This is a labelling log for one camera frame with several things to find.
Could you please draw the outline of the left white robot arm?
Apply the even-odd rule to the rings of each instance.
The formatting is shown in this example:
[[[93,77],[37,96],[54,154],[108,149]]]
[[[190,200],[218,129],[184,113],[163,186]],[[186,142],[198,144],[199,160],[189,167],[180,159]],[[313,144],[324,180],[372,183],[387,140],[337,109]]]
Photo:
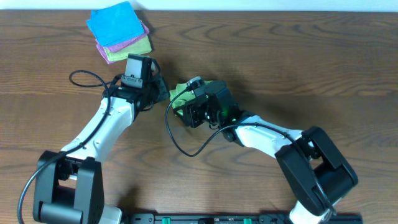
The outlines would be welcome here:
[[[102,165],[137,115],[169,97],[164,77],[118,75],[80,134],[59,152],[45,151],[37,163],[33,219],[41,223],[122,223],[120,208],[104,202]]]

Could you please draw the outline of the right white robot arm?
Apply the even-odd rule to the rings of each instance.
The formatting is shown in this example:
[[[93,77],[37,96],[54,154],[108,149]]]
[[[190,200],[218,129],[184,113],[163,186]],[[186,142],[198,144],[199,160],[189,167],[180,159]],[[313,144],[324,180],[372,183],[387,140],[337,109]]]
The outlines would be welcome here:
[[[225,81],[200,77],[171,90],[167,109],[186,126],[208,123],[215,135],[276,159],[297,199],[284,223],[362,221],[336,213],[335,205],[357,186],[358,176],[322,128],[303,131],[267,122],[242,110]]]

